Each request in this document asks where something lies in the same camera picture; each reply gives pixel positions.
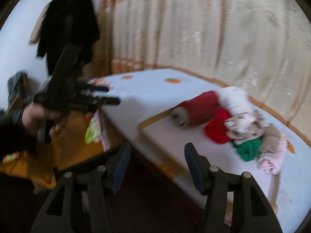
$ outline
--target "hanging black coat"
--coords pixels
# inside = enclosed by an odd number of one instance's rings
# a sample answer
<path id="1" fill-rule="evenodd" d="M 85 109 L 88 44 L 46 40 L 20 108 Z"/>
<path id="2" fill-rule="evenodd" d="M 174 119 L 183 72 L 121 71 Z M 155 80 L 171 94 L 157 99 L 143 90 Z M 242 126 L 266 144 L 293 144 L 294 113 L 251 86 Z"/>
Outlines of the hanging black coat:
<path id="1" fill-rule="evenodd" d="M 92 0 L 53 0 L 42 23 L 38 57 L 47 55 L 49 75 L 67 43 L 82 46 L 74 68 L 92 60 L 91 46 L 99 39 Z"/>

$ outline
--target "white wall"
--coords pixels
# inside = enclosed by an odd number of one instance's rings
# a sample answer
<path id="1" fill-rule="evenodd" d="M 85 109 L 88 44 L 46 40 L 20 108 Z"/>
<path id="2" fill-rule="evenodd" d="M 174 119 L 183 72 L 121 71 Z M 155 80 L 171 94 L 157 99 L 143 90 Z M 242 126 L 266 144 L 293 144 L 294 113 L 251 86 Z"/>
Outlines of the white wall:
<path id="1" fill-rule="evenodd" d="M 0 31 L 0 108 L 7 108 L 7 80 L 20 69 L 28 71 L 32 91 L 47 78 L 45 58 L 36 58 L 29 37 L 44 6 L 51 0 L 20 0 Z M 95 9 L 100 0 L 93 0 Z"/>

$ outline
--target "black sleeve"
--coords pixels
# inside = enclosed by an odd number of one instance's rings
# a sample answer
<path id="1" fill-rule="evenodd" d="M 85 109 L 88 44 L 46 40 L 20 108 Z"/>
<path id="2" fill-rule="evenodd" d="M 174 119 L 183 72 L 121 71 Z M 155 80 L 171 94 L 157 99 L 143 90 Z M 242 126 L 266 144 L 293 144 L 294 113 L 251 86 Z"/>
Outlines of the black sleeve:
<path id="1" fill-rule="evenodd" d="M 85 0 L 85 15 L 83 16 L 84 20 L 86 20 L 87 25 L 85 29 L 87 29 L 86 33 L 86 45 L 93 45 L 97 40 L 99 40 L 99 30 L 97 25 L 96 16 L 94 13 L 92 0 Z"/>
<path id="2" fill-rule="evenodd" d="M 35 148 L 36 139 L 24 129 L 21 118 L 24 110 L 0 118 L 0 160 L 7 154 Z"/>

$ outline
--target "curtain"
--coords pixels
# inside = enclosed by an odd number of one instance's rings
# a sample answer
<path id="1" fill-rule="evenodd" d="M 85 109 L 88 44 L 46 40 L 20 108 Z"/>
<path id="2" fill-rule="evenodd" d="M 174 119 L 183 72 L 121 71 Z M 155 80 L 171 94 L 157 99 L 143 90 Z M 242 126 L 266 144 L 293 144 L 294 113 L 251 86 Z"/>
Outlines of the curtain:
<path id="1" fill-rule="evenodd" d="M 311 145 L 311 25 L 295 0 L 101 0 L 95 76 L 171 67 L 253 103 Z"/>

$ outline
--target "pile of clothes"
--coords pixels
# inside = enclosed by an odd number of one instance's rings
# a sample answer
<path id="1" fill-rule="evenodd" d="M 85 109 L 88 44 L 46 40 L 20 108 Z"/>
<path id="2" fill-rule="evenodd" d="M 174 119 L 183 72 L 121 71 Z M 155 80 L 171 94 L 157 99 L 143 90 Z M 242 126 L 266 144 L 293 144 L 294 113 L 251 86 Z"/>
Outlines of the pile of clothes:
<path id="1" fill-rule="evenodd" d="M 232 142 L 244 161 L 256 159 L 259 169 L 279 174 L 287 141 L 271 123 L 254 110 L 247 94 L 237 87 L 227 87 L 178 104 L 171 117 L 180 127 L 204 126 L 205 135 L 218 144 Z"/>

